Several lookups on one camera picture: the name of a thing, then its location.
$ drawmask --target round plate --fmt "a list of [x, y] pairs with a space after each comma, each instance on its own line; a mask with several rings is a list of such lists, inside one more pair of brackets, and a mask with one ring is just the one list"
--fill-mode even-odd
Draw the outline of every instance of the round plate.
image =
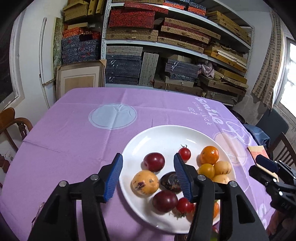
[[[123, 195], [132, 208], [132, 210], [144, 221], [154, 227], [172, 233], [187, 234], [191, 223], [187, 218], [174, 217], [172, 212], [159, 215], [156, 214], [152, 205], [153, 196], [160, 191], [148, 197], [139, 197], [131, 189], [131, 181], [139, 171], [144, 168], [143, 159], [151, 152], [159, 152], [165, 158], [164, 168], [156, 173], [158, 179], [168, 173], [175, 171], [173, 157], [182, 147], [185, 146], [191, 151], [191, 158], [186, 164], [198, 169], [197, 157], [206, 146], [215, 146], [219, 151], [219, 160], [228, 161], [232, 170], [228, 174], [230, 180], [236, 180], [233, 165], [225, 151], [211, 138], [194, 129], [184, 126], [156, 126], [142, 131], [136, 135], [124, 148], [123, 168], [119, 176], [119, 183]], [[178, 199], [183, 197], [183, 193], [177, 194]], [[215, 217], [213, 224], [220, 220], [220, 215]]]

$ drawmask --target silver bolt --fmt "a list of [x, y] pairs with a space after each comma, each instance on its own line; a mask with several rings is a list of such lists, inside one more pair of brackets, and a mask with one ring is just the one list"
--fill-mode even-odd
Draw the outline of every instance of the silver bolt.
[[91, 175], [91, 180], [95, 181], [95, 180], [98, 180], [98, 179], [99, 179], [98, 174]]
[[229, 185], [235, 188], [237, 186], [237, 183], [235, 181], [230, 181]]
[[65, 187], [67, 185], [67, 182], [66, 181], [60, 181], [59, 182], [59, 186], [60, 187]]
[[205, 180], [205, 176], [204, 175], [198, 175], [197, 179], [200, 181], [204, 181]]

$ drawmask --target bright window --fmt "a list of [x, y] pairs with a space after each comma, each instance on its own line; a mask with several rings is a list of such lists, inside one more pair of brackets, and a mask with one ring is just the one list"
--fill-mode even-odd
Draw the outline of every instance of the bright window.
[[290, 42], [289, 47], [287, 56], [289, 70], [280, 103], [296, 116], [296, 44]]

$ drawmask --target purple tablecloth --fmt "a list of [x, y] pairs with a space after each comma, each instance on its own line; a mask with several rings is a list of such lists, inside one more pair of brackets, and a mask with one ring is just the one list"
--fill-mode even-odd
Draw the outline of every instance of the purple tablecloth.
[[[237, 182], [267, 227], [273, 209], [263, 185], [249, 177], [256, 145], [240, 122], [219, 102], [156, 90], [73, 89], [64, 95], [25, 138], [10, 166], [0, 196], [0, 211], [21, 241], [31, 221], [61, 180], [83, 181], [138, 133], [153, 126], [181, 125], [214, 139], [230, 157]], [[111, 240], [170, 240], [173, 235], [142, 221], [117, 186], [102, 205]], [[77, 203], [80, 241], [85, 240], [81, 203]]]

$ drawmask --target plaid curtain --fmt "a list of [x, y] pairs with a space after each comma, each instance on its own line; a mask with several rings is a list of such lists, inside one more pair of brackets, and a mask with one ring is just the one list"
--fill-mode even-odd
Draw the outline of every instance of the plaid curtain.
[[270, 13], [270, 17], [272, 30], [269, 46], [252, 92], [271, 110], [273, 106], [273, 89], [280, 69], [282, 35], [280, 17], [273, 11]]

